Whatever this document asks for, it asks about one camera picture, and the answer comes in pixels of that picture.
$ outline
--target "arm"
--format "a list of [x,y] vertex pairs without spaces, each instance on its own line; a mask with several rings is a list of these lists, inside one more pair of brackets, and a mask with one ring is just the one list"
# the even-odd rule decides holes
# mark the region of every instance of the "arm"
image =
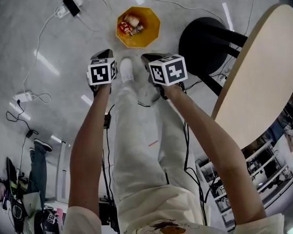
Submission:
[[245,158],[234,140],[178,86],[164,89],[214,164],[227,192],[236,224],[267,217]]
[[110,84],[102,86],[76,136],[70,157],[68,206],[80,206],[99,216],[103,126]]

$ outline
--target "t-shirt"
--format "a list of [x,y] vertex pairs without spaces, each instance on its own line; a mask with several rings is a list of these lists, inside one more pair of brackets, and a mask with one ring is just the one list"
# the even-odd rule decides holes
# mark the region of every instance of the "t-shirt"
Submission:
[[[117,206],[121,233],[126,234],[225,234],[203,224],[198,198],[190,191],[165,185],[146,189],[123,199]],[[235,233],[282,234],[284,216],[273,215],[252,223],[237,225]],[[90,210],[69,207],[64,234],[100,234],[100,219]]]

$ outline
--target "jeans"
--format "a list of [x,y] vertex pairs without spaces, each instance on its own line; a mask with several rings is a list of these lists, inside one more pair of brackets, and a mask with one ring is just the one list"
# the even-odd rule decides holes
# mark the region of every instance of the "jeans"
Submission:
[[40,193],[41,207],[44,207],[45,189],[47,185],[47,165],[45,162],[46,150],[40,143],[35,142],[35,150],[30,150],[31,171],[27,194]]
[[[139,122],[138,98],[134,82],[123,84],[116,99],[116,138],[113,171],[113,193],[116,204],[141,190],[167,185],[189,190],[199,195],[198,186],[184,171],[186,140],[183,122],[160,98],[156,102],[156,121],[159,132],[158,157],[148,153],[148,145]],[[188,165],[195,170],[193,151],[189,150]]]

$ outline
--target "shirt sleeve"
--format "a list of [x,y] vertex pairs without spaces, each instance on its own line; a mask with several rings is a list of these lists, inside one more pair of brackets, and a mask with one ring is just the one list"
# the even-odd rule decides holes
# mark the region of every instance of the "shirt sleeve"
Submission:
[[284,215],[277,214],[251,223],[237,225],[234,234],[283,234]]
[[101,234],[101,221],[92,211],[72,206],[67,209],[63,234]]

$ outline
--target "gray floor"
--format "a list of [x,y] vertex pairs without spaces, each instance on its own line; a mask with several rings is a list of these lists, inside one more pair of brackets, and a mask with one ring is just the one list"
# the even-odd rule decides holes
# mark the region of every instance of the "gray floor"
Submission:
[[[111,8],[108,11],[102,0],[83,0],[81,17],[93,30],[70,15],[63,19],[52,18],[41,35],[40,58],[33,68],[26,88],[35,94],[49,93],[52,101],[43,104],[39,100],[24,103],[25,112],[31,117],[28,124],[39,132],[38,138],[49,142],[54,151],[48,156],[47,195],[54,193],[55,170],[60,144],[51,139],[52,135],[72,144],[77,131],[89,109],[81,97],[91,98],[91,91],[86,82],[85,72],[90,57],[105,48],[114,51],[119,63],[122,57],[130,56],[134,61],[134,73],[139,91],[139,100],[150,104],[155,92],[147,83],[148,73],[142,66],[140,55],[147,52],[178,52],[179,37],[184,28],[195,18],[202,16],[215,17],[202,10],[188,10],[176,4],[154,0],[106,0]],[[199,7],[211,11],[228,22],[223,3],[226,3],[232,20],[233,29],[242,34],[249,34],[261,15],[279,0],[171,0],[187,7]],[[13,96],[22,91],[23,81],[34,63],[38,34],[45,21],[53,14],[61,0],[0,0],[0,176],[5,177],[5,158],[8,156],[16,167],[19,167],[22,144],[27,133],[23,122],[12,123],[5,119],[5,112],[17,112],[9,103],[15,104]],[[128,49],[115,36],[116,17],[131,6],[150,7],[161,20],[159,38],[146,49]],[[224,71],[234,64],[232,59]],[[186,86],[198,78],[192,75]],[[115,101],[120,86],[120,78],[112,86],[108,103],[110,108]],[[211,114],[217,97],[203,83],[197,84],[188,94],[208,114]],[[139,108],[145,136],[151,144],[158,140],[155,118],[152,108]],[[111,147],[111,165],[113,163],[115,137],[115,115],[112,111],[112,123],[109,130]],[[196,159],[205,154],[192,135],[190,148]],[[29,174],[29,147],[32,141],[27,140],[22,157],[22,171]],[[159,144],[150,147],[150,152],[157,152]],[[100,193],[105,193],[103,184]],[[0,233],[10,233],[12,227],[6,216],[0,211]]]

